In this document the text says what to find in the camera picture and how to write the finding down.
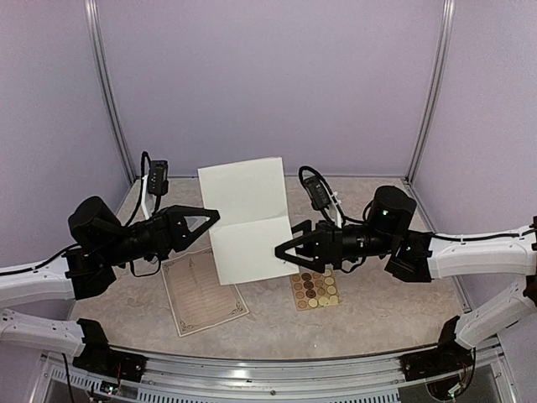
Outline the beige lined letter paper top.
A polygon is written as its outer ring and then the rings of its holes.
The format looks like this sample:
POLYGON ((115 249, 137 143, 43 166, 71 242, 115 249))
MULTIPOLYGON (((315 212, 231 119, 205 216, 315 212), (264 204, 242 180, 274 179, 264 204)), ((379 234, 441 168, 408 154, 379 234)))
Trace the beige lined letter paper top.
POLYGON ((275 256, 292 239, 280 157, 200 168, 203 205, 220 219, 209 229, 221 285, 237 285, 297 274, 275 256))

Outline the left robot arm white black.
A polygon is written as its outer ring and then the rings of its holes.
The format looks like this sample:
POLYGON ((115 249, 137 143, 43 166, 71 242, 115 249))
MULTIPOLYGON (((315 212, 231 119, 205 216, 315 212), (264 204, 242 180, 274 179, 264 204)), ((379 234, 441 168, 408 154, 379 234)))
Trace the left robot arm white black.
POLYGON ((62 353, 99 373, 112 372, 117 354, 98 322, 55 322, 20 315, 13 307, 99 296, 116 281, 115 268, 133 270, 139 259, 161 264, 187 250, 219 218, 213 209, 173 205, 125 226, 99 196, 87 198, 68 218, 74 244, 29 267, 1 270, 2 342, 62 353))

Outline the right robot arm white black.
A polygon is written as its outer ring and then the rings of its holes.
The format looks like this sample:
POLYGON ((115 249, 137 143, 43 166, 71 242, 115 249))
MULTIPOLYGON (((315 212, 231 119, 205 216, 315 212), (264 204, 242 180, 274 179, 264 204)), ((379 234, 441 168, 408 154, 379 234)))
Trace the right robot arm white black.
POLYGON ((413 231, 416 202, 395 186, 380 186, 363 222, 337 226, 306 220, 293 227, 295 238, 274 250, 277 258, 317 273, 358 267, 369 257, 386 259, 393 277, 429 283, 458 275, 508 273, 517 279, 477 309, 446 322, 439 347, 429 355, 431 368, 445 373, 482 340, 536 312, 536 226, 503 233, 447 235, 413 231))

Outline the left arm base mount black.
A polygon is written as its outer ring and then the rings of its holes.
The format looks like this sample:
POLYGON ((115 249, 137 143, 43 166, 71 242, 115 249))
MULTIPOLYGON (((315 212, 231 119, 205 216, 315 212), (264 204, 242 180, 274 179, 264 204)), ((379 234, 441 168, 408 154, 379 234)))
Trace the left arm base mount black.
POLYGON ((146 357, 111 348, 101 324, 97 321, 81 318, 76 323, 83 333, 83 349, 72 359, 75 368, 116 380, 141 382, 146 368, 146 357))

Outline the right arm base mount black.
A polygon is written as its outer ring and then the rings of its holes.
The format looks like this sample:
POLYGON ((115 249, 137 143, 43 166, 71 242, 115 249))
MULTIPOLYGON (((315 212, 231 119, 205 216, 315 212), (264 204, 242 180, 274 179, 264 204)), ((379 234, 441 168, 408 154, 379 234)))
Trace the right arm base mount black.
POLYGON ((456 323, 459 319, 459 316, 455 316, 444 324, 434 348, 418 353, 407 353, 400 358, 401 368, 407 382, 473 366, 472 350, 456 342, 456 323))

